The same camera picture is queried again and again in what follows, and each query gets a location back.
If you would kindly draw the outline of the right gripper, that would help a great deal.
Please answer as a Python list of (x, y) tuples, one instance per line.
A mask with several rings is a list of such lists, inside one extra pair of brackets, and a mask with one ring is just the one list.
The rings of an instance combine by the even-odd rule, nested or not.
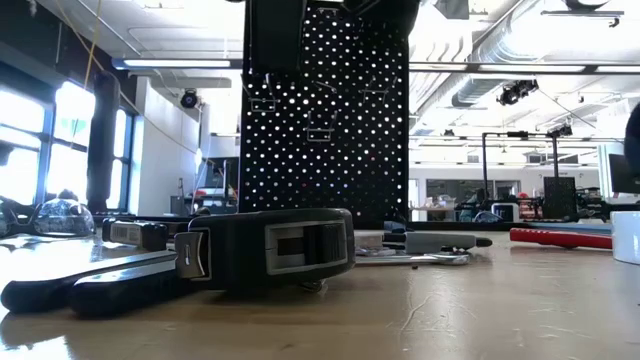
[(343, 0), (343, 7), (366, 21), (387, 23), (408, 37), (413, 30), (421, 0)]

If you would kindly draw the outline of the chrome socket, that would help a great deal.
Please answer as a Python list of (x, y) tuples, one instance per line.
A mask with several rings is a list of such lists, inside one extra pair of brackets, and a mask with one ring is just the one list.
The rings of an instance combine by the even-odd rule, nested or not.
[(380, 249), (383, 247), (385, 232), (378, 230), (356, 230), (355, 246), (361, 249)]

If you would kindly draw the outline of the grey utility knife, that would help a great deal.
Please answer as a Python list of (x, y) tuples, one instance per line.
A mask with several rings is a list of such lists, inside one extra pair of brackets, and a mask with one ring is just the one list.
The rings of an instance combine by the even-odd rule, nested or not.
[(473, 248), (485, 248), (493, 245), (489, 238), (472, 234), (454, 234), (444, 232), (405, 232), (385, 233), (384, 247), (402, 250), (408, 255), (436, 254), (443, 252), (468, 251)]

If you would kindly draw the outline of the red-handled tool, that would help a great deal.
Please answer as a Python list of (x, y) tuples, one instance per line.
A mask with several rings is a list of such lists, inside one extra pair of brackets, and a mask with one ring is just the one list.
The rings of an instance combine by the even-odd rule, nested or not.
[(536, 243), (567, 249), (578, 247), (611, 250), (612, 237), (577, 232), (564, 232), (540, 229), (512, 228), (509, 231), (512, 242)]

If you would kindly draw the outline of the black handheld tool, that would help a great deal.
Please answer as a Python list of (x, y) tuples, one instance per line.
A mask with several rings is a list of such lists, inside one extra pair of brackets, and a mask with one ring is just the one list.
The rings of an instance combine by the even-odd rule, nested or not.
[(107, 218), (102, 223), (102, 240), (142, 248), (146, 251), (167, 249), (168, 229), (154, 222), (123, 221)]

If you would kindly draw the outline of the long double-prong peg hook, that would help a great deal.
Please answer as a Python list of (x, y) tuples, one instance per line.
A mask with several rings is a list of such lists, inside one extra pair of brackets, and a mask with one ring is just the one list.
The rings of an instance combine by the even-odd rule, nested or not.
[(312, 111), (306, 113), (307, 124), (303, 128), (306, 135), (306, 140), (310, 143), (325, 143), (330, 142), (338, 118), (338, 111), (334, 111), (328, 120), (323, 120), (325, 127), (319, 127), (315, 125), (315, 115)]

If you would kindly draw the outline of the black peg board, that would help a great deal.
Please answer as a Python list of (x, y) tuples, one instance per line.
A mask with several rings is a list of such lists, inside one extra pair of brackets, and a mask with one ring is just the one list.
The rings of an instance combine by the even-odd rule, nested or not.
[[(277, 110), (255, 112), (247, 87), (266, 73), (250, 64), (246, 0), (242, 63), (241, 212), (344, 208), (361, 230), (379, 229), (388, 215), (407, 212), (408, 37), (390, 24), (352, 15), (343, 0), (307, 0), (299, 70), (270, 73)], [(362, 103), (359, 90), (372, 76), (379, 82), (398, 77), (385, 103), (378, 96)], [(306, 140), (308, 111), (319, 127), (338, 111), (330, 142)]]

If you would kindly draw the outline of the small background peg board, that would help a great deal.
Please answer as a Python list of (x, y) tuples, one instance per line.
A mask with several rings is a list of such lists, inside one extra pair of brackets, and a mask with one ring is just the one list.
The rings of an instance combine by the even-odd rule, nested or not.
[(545, 177), (542, 213), (546, 219), (563, 219), (577, 212), (574, 177)]

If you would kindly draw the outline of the black storage bin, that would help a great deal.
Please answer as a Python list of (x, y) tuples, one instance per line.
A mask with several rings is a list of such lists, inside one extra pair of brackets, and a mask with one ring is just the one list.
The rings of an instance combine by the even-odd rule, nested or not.
[(299, 70), (307, 0), (248, 0), (250, 64), (258, 73)]

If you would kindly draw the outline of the long ceiling light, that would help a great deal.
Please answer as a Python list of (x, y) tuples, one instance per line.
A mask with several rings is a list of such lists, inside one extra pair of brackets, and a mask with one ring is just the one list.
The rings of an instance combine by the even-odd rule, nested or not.
[(112, 66), (118, 70), (152, 70), (152, 69), (200, 69), (219, 70), (243, 68), (241, 59), (159, 59), (140, 58), (124, 59), (117, 58), (111, 61)]

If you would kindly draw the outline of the black grey tape measure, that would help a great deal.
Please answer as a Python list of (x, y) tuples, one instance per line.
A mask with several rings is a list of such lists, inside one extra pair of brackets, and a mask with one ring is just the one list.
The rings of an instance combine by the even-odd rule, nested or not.
[(210, 290), (320, 283), (355, 265), (352, 215), (337, 208), (196, 217), (174, 245), (178, 276)]

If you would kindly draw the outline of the clear safety glasses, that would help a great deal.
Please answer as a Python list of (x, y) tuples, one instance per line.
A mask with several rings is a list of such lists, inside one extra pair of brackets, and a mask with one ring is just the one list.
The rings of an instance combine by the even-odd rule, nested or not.
[(27, 206), (0, 197), (0, 239), (15, 235), (76, 238), (95, 232), (92, 214), (73, 199), (54, 198)]

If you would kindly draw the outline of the silver air duct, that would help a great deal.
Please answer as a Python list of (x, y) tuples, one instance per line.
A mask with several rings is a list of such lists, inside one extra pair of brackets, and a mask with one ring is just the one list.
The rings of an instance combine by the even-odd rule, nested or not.
[[(501, 21), (497, 28), (472, 52), (475, 63), (513, 63), (541, 61), (554, 47), (557, 20), (543, 12), (566, 10), (563, 0), (524, 0)], [(469, 108), (496, 87), (503, 79), (467, 76), (452, 95), (452, 106)]]

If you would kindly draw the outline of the background black frame rig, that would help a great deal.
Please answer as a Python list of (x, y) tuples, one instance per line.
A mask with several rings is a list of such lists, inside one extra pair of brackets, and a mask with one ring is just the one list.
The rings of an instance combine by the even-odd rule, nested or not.
[(529, 140), (532, 137), (545, 137), (550, 138), (552, 143), (553, 154), (553, 171), (554, 171), (554, 184), (556, 187), (559, 185), (559, 159), (558, 159), (558, 139), (561, 137), (568, 137), (573, 134), (570, 125), (564, 124), (559, 127), (547, 131), (546, 133), (529, 132), (524, 130), (519, 131), (507, 131), (507, 132), (483, 132), (481, 134), (481, 149), (482, 149), (482, 175), (484, 190), (488, 192), (488, 162), (487, 162), (487, 138), (488, 137), (506, 137), (516, 138), (520, 140)]

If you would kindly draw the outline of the black aluminium frame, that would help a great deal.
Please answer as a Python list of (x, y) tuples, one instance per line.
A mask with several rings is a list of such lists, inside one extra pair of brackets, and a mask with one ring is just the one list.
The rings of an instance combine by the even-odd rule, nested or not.
[[(188, 224), (191, 216), (135, 216), (130, 214), (98, 214), (94, 215), (94, 222), (101, 227), (105, 219), (115, 218), (122, 221), (159, 222), (165, 224)], [(499, 222), (499, 223), (474, 223), (474, 222), (407, 222), (405, 227), (416, 231), (495, 231), (506, 232), (512, 228), (541, 229), (550, 231), (566, 231), (589, 233), (599, 235), (611, 235), (612, 224), (580, 224), (559, 222)]]

